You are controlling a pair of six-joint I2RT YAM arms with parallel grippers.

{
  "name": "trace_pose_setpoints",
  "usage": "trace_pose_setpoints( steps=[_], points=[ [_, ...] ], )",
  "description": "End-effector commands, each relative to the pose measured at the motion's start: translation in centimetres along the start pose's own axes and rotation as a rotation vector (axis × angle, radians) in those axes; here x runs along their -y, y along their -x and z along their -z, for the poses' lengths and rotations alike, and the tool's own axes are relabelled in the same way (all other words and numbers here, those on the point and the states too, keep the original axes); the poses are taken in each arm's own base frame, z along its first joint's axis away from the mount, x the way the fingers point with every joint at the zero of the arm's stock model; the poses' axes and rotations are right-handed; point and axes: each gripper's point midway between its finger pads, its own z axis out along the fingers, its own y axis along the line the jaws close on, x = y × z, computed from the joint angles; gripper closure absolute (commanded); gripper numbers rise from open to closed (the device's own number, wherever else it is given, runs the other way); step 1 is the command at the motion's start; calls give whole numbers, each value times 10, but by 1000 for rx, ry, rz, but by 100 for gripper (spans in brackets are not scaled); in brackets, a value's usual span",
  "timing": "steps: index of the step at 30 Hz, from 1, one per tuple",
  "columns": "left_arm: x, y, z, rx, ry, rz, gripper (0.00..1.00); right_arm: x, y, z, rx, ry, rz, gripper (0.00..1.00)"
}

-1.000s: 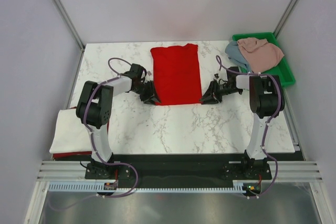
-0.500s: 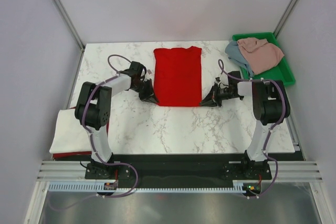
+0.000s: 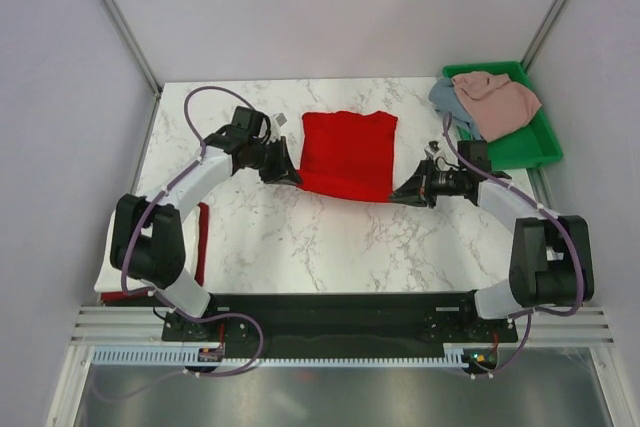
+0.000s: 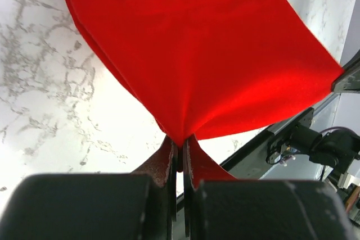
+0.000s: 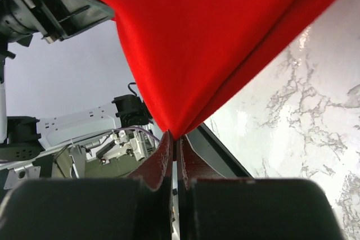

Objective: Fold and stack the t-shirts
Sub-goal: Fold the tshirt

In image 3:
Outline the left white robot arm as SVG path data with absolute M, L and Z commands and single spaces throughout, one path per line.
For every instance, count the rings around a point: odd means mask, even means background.
M 297 186 L 302 179 L 280 128 L 286 117 L 238 106 L 230 123 L 198 138 L 194 157 L 174 178 L 116 204 L 109 262 L 125 294 L 157 295 L 185 317 L 185 329 L 208 340 L 219 329 L 215 297 L 186 268 L 183 223 L 217 186 L 252 169 L 265 184 Z

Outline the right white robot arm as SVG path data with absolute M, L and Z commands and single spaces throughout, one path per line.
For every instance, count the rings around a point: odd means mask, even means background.
M 456 165 L 444 170 L 444 155 L 428 151 L 413 175 L 389 201 L 434 208 L 441 197 L 461 197 L 497 219 L 512 234 L 508 277 L 466 295 L 458 328 L 483 339 L 495 320 L 545 313 L 571 317 L 594 294 L 589 230 L 577 215 L 562 216 L 537 203 L 503 172 L 495 172 L 484 141 L 460 141 Z

